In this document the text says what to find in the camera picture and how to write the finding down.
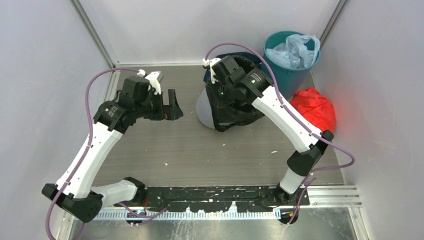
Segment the grey translucent trash bin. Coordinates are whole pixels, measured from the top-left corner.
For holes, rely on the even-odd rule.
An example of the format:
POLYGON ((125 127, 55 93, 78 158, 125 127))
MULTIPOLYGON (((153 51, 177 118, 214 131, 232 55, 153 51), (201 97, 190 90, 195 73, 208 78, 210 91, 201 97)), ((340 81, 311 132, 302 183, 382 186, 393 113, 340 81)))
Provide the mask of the grey translucent trash bin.
POLYGON ((198 120, 206 127, 215 129, 212 109, 207 95, 206 88, 204 88, 199 95, 195 104, 195 113, 198 120))

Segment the black trash bag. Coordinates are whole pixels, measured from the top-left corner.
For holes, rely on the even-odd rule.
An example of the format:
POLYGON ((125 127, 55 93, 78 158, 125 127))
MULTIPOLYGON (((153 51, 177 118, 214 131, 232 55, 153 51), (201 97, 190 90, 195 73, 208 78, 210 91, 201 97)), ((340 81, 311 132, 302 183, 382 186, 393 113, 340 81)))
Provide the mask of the black trash bag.
POLYGON ((225 132, 235 126, 246 126, 261 119, 264 114, 251 105, 257 96, 252 94, 242 81, 252 79, 259 74, 263 80, 265 74, 255 64, 242 56, 227 55, 214 67, 218 82, 205 83, 215 130, 225 132))

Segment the teal plastic bucket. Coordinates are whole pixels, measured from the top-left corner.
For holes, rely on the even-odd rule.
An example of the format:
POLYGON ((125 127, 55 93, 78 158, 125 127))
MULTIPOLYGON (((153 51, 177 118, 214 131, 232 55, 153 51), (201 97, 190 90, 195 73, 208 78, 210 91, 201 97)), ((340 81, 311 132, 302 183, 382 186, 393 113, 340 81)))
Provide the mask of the teal plastic bucket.
POLYGON ((290 35, 299 34, 299 35, 305 35, 300 32, 296 31, 280 31, 272 34, 269 36, 263 45, 263 58, 265 59, 266 63, 269 65, 270 69, 272 70, 279 91, 285 98, 291 98, 299 89, 303 81, 305 80, 306 76, 314 67, 320 57, 321 57, 321 49, 319 50, 317 60, 312 65, 312 67, 309 68, 303 68, 303 69, 288 69, 284 67, 280 67, 273 63, 268 56, 266 55, 265 51, 268 48, 274 48, 280 43, 284 43, 286 41, 286 38, 290 35))

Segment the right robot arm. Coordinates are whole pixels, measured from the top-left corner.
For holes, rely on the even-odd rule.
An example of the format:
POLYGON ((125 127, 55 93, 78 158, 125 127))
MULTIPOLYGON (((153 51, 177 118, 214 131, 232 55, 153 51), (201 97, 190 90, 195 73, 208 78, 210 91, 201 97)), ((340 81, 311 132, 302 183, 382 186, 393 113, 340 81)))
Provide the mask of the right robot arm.
POLYGON ((227 55, 213 58, 204 65, 210 70, 205 90, 216 130, 224 132, 266 116, 293 144, 295 152, 287 160, 288 170, 275 191, 281 204, 291 205, 297 199, 303 180, 333 139, 333 133, 321 131, 307 121, 251 60, 227 55))

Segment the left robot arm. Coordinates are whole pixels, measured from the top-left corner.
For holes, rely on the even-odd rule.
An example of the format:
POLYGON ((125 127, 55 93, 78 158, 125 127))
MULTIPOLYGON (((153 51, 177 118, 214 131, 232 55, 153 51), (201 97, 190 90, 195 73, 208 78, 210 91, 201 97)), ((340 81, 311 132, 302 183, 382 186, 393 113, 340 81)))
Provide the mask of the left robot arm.
POLYGON ((124 80, 122 90, 113 100, 102 103, 93 117, 89 133, 77 156, 56 183, 47 183, 42 194, 83 223, 92 221, 101 209, 121 202, 141 206, 147 197, 145 184, 133 177, 104 186, 93 181, 114 145, 137 119, 174 121, 184 114, 176 92, 168 90, 164 104, 160 71, 138 73, 124 80))

